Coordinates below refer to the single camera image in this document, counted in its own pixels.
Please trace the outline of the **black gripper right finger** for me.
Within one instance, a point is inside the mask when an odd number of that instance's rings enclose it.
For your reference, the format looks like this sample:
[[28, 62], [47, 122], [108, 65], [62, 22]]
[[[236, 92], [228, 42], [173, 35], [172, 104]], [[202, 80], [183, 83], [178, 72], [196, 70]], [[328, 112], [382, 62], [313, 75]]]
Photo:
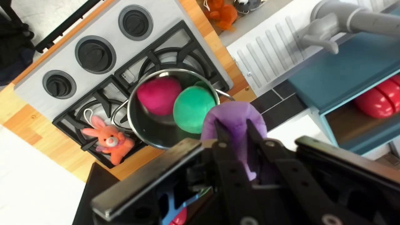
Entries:
[[315, 157], [325, 164], [330, 163], [331, 165], [347, 168], [365, 178], [377, 179], [393, 187], [400, 185], [400, 172], [390, 167], [371, 162], [310, 137], [300, 137], [295, 140], [295, 144], [297, 145], [297, 153], [306, 157]]

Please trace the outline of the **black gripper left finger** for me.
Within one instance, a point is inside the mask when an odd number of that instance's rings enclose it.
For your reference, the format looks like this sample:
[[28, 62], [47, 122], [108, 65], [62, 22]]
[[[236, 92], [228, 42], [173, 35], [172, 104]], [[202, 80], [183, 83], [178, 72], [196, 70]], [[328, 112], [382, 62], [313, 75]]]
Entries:
[[105, 222], [113, 220], [201, 152], [202, 147], [198, 140], [183, 139], [125, 180], [95, 197], [91, 200], [92, 212]]

